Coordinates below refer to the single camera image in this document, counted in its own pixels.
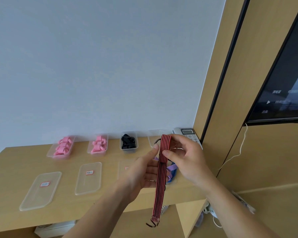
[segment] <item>hand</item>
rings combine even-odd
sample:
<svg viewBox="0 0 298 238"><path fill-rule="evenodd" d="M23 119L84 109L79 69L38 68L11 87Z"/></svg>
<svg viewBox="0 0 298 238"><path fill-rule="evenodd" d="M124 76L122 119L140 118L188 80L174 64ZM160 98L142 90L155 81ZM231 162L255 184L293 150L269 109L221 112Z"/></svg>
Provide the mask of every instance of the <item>hand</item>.
<svg viewBox="0 0 298 238"><path fill-rule="evenodd" d="M164 150L163 155L175 162L184 177L206 191L207 184L215 176L206 164L201 146L183 135L171 136L177 146L171 151Z"/></svg>
<svg viewBox="0 0 298 238"><path fill-rule="evenodd" d="M142 188L155 188L157 184L158 164L154 160L159 151L159 145L155 146L146 155L139 157L127 170L126 174L118 180L119 185L127 191L128 202L132 202L138 196Z"/></svg>

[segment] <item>white cable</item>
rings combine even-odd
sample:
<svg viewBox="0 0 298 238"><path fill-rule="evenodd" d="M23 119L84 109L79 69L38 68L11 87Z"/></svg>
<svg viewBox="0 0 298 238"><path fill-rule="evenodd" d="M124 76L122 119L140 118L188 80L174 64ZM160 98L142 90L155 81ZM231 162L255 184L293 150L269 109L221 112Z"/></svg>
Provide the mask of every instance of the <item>white cable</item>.
<svg viewBox="0 0 298 238"><path fill-rule="evenodd" d="M244 139L243 139L242 144L241 144L241 147L240 147L240 153L239 153L238 155L233 156L233 157L230 158L229 160L226 160L226 161L224 162L224 164L222 164L221 168L219 168L219 170L222 169L222 167L223 167L227 162L229 162L231 159L233 159L234 157L237 157L237 156L240 156L240 155L241 155L241 152L242 152L242 146L243 146L244 140L245 140L245 138L246 138L246 132L247 132L247 129L248 129L248 126L247 126L246 123L245 123L245 125L246 125L246 130L245 130L245 133L244 133Z"/></svg>
<svg viewBox="0 0 298 238"><path fill-rule="evenodd" d="M222 226L219 226L218 224L215 223L214 216L213 216L213 222L218 228L222 228Z"/></svg>

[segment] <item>forearm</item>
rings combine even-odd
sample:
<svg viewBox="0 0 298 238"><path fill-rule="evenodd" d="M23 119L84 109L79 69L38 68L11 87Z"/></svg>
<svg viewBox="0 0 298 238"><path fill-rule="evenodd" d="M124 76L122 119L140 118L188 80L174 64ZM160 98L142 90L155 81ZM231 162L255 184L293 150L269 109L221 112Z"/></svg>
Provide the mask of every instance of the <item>forearm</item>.
<svg viewBox="0 0 298 238"><path fill-rule="evenodd" d="M127 205L127 194L115 183L63 237L110 237Z"/></svg>
<svg viewBox="0 0 298 238"><path fill-rule="evenodd" d="M206 197L229 238L279 237L241 204L215 177L210 178Z"/></svg>

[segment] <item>red and black striped strap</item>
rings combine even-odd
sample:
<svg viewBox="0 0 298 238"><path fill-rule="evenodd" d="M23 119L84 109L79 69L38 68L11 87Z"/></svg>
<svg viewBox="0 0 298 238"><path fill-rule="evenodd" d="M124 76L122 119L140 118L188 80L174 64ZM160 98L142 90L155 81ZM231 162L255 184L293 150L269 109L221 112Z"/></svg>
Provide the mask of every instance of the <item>red and black striped strap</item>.
<svg viewBox="0 0 298 238"><path fill-rule="evenodd" d="M165 193L166 172L167 172L167 162L168 162L167 157L164 156L162 152L163 150L170 148L170 142L171 142L170 135L162 135L161 141L160 141L156 194L154 198L153 211L152 211L152 217L151 217L151 222L154 224L154 226L147 224L150 227L156 227L159 224L163 196Z"/></svg>

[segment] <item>desk top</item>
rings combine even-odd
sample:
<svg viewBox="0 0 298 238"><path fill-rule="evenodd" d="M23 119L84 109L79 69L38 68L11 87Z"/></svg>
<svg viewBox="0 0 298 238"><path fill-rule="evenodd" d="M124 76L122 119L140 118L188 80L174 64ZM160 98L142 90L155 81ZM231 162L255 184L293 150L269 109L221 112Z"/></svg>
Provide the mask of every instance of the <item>desk top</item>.
<svg viewBox="0 0 298 238"><path fill-rule="evenodd" d="M138 138L138 141L137 152L124 154L119 148L118 139L109 140L107 153L103 157L88 154L88 142L76 142L68 160L46 157L51 145L5 148L0 153L0 231L80 219L117 180L120 160L134 159L150 150L147 138ZM101 188L94 193L76 196L80 166L94 162L102 162ZM39 174L55 171L62 172L62 176L52 202L44 208L19 211L34 179ZM154 196L154 188L142 189L125 211L152 208ZM178 171L172 183L167 185L163 203L167 205L200 199L205 199L205 196Z"/></svg>

